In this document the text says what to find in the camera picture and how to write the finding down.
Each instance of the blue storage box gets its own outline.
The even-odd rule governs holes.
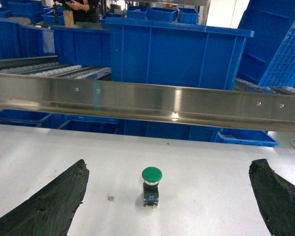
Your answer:
[[[40,127],[39,123],[22,122],[17,120],[0,120],[0,124],[27,126],[27,127]]]
[[[32,24],[37,24],[38,22],[42,21],[43,18],[41,16],[44,13],[45,13],[44,10],[42,10],[42,11],[36,12],[34,14],[30,14],[30,15],[28,15],[28,14],[18,14],[18,13],[14,13],[14,12],[12,12],[12,15],[16,16],[16,17],[29,18]]]
[[[10,1],[16,1],[16,0],[0,0],[0,3],[1,3],[1,5],[2,5],[3,8],[10,9],[10,6],[9,6],[9,2]]]
[[[53,6],[43,6],[43,10],[45,13],[47,12],[50,12],[50,11],[53,11],[54,10],[54,7]]]
[[[48,28],[19,25],[22,57],[55,55],[54,31]]]
[[[57,14],[58,14],[58,26],[64,26],[63,9],[58,8],[57,9]],[[43,18],[44,23],[46,25],[57,25],[55,23],[55,19],[56,19],[55,18],[55,12],[53,10],[43,14],[42,18]]]
[[[52,30],[60,64],[111,66],[110,30],[65,27]]]
[[[46,112],[32,112],[4,109],[0,111],[0,120],[41,123],[50,116]]]
[[[221,128],[150,122],[142,120],[118,120],[118,134],[164,139],[215,142]]]
[[[199,14],[195,9],[178,8],[178,22],[184,24],[197,24]]]
[[[241,130],[241,129],[223,129],[218,133],[217,143],[242,144],[263,147],[274,147],[279,145],[264,131]]]
[[[179,139],[188,140],[190,133],[190,125],[148,122],[147,137],[163,138],[163,139]]]
[[[117,124],[69,120],[65,124],[60,126],[59,129],[116,134]]]
[[[232,90],[253,31],[108,18],[112,80]]]
[[[8,8],[0,8],[0,17],[2,18],[8,18],[12,16],[12,11],[9,10]]]
[[[58,129],[61,126],[68,123],[68,121],[87,121],[95,123],[114,124],[117,127],[116,118],[103,118],[92,116],[79,116],[79,115],[65,115],[65,114],[51,114],[47,119],[44,119],[41,123],[43,128]]]
[[[255,31],[238,76],[264,87],[295,86],[295,0],[251,0],[238,28]]]
[[[0,59],[19,58],[19,23],[0,17]]]
[[[145,6],[130,6],[127,10],[127,18],[131,19],[147,19],[148,9]]]
[[[169,8],[152,7],[147,10],[147,19],[151,21],[173,22],[177,17],[177,11]]]
[[[8,4],[11,7],[13,15],[15,14],[34,15],[35,13],[43,10],[41,1],[31,1],[31,0],[9,1]]]
[[[108,29],[109,28],[109,25],[106,24],[106,18],[107,17],[121,18],[121,17],[123,17],[123,15],[106,13],[105,15],[101,16],[99,18],[99,22],[100,22],[100,24],[101,24],[101,26],[102,26],[103,29]]]

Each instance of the white tabletop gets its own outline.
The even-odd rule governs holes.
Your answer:
[[[291,149],[0,125],[0,217],[84,159],[89,181],[69,236],[266,236],[248,175],[261,158],[295,184]],[[148,166],[163,172],[156,209],[143,207]]]

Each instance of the stainless steel rail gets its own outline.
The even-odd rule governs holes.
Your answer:
[[[295,132],[295,96],[0,74],[0,108]]]

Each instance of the black clothing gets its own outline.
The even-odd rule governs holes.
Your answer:
[[[83,0],[76,0],[80,4],[84,4]],[[96,9],[98,6],[98,0],[88,0],[89,5],[89,11],[83,11],[83,10],[73,10],[73,19],[74,22],[91,22],[91,23],[97,23],[96,19]]]

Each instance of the green button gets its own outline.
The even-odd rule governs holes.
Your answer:
[[[155,183],[161,180],[163,174],[159,168],[147,167],[142,171],[142,177],[145,181]]]

